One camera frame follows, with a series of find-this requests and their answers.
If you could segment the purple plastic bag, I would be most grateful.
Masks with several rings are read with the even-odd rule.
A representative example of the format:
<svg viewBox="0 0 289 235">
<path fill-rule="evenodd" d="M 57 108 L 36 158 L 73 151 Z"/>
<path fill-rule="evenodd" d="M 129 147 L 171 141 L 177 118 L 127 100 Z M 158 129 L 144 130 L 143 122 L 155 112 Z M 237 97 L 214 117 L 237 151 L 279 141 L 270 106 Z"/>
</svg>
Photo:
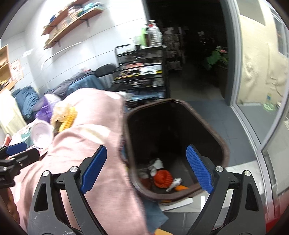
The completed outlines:
<svg viewBox="0 0 289 235">
<path fill-rule="evenodd" d="M 54 94 L 45 94 L 33 107 L 35 118 L 50 123 L 54 106 L 60 101 L 61 98 Z"/>
</svg>

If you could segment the yellow corrugated trash piece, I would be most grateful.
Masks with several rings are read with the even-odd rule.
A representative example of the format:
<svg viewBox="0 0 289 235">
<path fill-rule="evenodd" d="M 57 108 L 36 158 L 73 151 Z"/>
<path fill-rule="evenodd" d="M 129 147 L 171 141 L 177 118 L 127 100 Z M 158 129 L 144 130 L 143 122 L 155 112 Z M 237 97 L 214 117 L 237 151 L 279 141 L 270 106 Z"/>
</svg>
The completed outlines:
<svg viewBox="0 0 289 235">
<path fill-rule="evenodd" d="M 61 133 L 73 125 L 76 116 L 77 111 L 74 106 L 59 102 L 54 106 L 50 124 L 57 133 Z"/>
</svg>

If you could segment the dark brown trash bin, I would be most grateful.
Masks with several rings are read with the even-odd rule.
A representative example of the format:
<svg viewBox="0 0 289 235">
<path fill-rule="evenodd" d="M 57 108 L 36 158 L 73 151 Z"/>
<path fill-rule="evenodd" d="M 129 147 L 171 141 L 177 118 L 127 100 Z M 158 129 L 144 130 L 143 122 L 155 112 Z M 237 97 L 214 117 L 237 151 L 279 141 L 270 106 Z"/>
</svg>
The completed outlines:
<svg viewBox="0 0 289 235">
<path fill-rule="evenodd" d="M 182 100 L 162 99 L 129 111 L 124 118 L 123 137 L 131 184 L 140 196 L 155 202 L 173 202 L 199 193 L 201 187 L 186 157 L 189 145 L 215 165 L 227 167 L 230 159 L 224 139 Z M 153 182 L 142 183 L 140 170 L 157 159 L 174 178 L 182 178 L 186 190 L 167 193 Z"/>
</svg>

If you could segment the orange ball in bin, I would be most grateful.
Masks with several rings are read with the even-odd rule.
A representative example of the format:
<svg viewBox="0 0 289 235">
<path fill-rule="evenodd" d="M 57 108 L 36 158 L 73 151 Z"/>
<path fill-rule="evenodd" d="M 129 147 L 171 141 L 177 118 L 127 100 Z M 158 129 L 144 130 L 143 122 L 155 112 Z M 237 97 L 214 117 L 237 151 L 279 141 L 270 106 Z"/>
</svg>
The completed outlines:
<svg viewBox="0 0 289 235">
<path fill-rule="evenodd" d="M 173 176 L 168 170 L 162 169 L 157 171 L 153 177 L 153 181 L 156 187 L 161 189 L 167 189 L 173 182 Z"/>
</svg>

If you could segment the blue towel pile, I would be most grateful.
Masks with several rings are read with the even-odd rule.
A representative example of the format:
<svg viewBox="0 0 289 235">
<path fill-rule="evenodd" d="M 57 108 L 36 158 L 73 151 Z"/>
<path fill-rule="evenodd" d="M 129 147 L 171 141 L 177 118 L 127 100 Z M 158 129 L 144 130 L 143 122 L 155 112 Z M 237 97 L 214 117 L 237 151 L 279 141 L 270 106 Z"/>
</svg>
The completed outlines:
<svg viewBox="0 0 289 235">
<path fill-rule="evenodd" d="M 22 89 L 16 89 L 12 93 L 15 98 L 18 108 L 26 123 L 31 123 L 35 120 L 33 107 L 38 103 L 40 97 L 32 86 L 27 86 Z"/>
</svg>

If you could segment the wooden cabinet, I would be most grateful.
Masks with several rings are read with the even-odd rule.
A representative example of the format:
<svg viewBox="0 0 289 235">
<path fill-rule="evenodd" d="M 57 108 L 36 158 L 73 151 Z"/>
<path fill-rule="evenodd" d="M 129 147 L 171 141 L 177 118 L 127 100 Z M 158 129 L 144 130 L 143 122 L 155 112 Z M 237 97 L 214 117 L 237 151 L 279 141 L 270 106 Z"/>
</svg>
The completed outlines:
<svg viewBox="0 0 289 235">
<path fill-rule="evenodd" d="M 15 86 L 15 81 L 11 73 L 8 45 L 0 49 L 0 66 L 1 91 L 5 89 L 12 90 Z"/>
</svg>

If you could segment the blue covered massage bed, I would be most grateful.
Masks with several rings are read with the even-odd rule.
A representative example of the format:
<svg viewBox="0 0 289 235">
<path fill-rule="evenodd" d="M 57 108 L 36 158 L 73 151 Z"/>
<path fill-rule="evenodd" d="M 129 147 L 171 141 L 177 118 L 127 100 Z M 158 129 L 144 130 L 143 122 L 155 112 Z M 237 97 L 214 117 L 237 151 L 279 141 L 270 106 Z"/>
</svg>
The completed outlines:
<svg viewBox="0 0 289 235">
<path fill-rule="evenodd" d="M 105 86 L 103 85 L 101 80 L 96 77 L 94 71 L 83 71 L 61 82 L 55 88 L 46 91 L 45 95 L 56 95 L 61 100 L 64 100 L 68 95 L 82 88 L 94 88 L 104 90 Z"/>
</svg>

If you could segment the black round stool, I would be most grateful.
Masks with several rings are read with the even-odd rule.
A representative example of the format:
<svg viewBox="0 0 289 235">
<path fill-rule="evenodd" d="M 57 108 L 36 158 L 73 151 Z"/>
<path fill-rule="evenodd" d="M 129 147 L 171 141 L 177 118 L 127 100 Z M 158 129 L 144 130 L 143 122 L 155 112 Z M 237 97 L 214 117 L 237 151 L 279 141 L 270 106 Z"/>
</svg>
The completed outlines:
<svg viewBox="0 0 289 235">
<path fill-rule="evenodd" d="M 94 74 L 96 77 L 103 77 L 103 76 L 112 74 L 116 70 L 116 68 L 117 67 L 115 64 L 106 64 L 106 65 L 103 65 L 103 66 L 97 68 L 94 71 Z"/>
</svg>

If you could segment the potted green plant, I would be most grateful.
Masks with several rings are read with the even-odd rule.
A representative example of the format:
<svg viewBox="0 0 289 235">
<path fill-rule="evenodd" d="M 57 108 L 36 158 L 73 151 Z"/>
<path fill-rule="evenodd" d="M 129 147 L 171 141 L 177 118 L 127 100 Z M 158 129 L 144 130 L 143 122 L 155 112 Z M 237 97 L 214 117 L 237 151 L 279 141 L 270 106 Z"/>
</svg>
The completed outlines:
<svg viewBox="0 0 289 235">
<path fill-rule="evenodd" d="M 228 66 L 228 52 L 227 48 L 216 46 L 210 56 L 207 57 L 208 68 L 221 66 L 227 68 Z"/>
</svg>

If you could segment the green bottle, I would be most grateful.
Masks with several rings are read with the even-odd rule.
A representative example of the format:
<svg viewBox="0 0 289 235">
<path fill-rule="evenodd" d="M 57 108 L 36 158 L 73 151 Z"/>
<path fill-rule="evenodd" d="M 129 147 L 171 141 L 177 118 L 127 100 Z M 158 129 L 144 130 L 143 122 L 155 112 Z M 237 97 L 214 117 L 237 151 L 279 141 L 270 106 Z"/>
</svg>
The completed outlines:
<svg viewBox="0 0 289 235">
<path fill-rule="evenodd" d="M 141 34 L 140 34 L 140 45 L 141 45 L 141 46 L 144 46 L 144 47 L 147 47 L 147 45 L 146 45 L 146 39 L 145 39 L 145 34 L 146 34 L 146 29 L 145 29 L 145 28 L 142 28 Z"/>
</svg>

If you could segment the clear ribbed bottle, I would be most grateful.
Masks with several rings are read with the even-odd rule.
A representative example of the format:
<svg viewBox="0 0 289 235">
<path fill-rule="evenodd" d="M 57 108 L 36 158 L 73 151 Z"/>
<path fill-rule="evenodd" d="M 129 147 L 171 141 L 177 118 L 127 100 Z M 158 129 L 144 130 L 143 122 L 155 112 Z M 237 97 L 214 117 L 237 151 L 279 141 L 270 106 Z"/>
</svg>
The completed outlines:
<svg viewBox="0 0 289 235">
<path fill-rule="evenodd" d="M 162 45 L 162 33 L 154 20 L 148 21 L 147 33 L 148 33 L 149 42 L 151 46 Z"/>
</svg>

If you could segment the wooden wall shelves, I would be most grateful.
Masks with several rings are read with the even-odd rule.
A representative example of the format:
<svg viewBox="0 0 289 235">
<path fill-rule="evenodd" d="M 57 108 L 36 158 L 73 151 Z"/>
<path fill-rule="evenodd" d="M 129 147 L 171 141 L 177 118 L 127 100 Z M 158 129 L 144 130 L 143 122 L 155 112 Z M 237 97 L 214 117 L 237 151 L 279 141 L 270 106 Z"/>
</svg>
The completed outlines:
<svg viewBox="0 0 289 235">
<path fill-rule="evenodd" d="M 72 1 L 64 9 L 52 16 L 49 23 L 44 26 L 42 35 L 50 35 L 46 40 L 44 49 L 60 44 L 60 40 L 81 25 L 83 22 L 89 27 L 89 19 L 102 13 L 104 4 L 100 2 Z"/>
</svg>

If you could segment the grey door frame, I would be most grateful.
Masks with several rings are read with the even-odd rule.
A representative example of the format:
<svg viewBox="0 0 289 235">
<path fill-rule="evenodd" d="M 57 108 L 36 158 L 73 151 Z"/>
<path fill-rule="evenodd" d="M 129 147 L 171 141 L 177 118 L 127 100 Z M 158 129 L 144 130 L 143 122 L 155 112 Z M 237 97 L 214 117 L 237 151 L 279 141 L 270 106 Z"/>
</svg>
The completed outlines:
<svg viewBox="0 0 289 235">
<path fill-rule="evenodd" d="M 236 1 L 220 1 L 228 46 L 228 75 L 225 102 L 233 106 L 237 100 L 242 71 L 242 39 L 239 9 Z"/>
</svg>

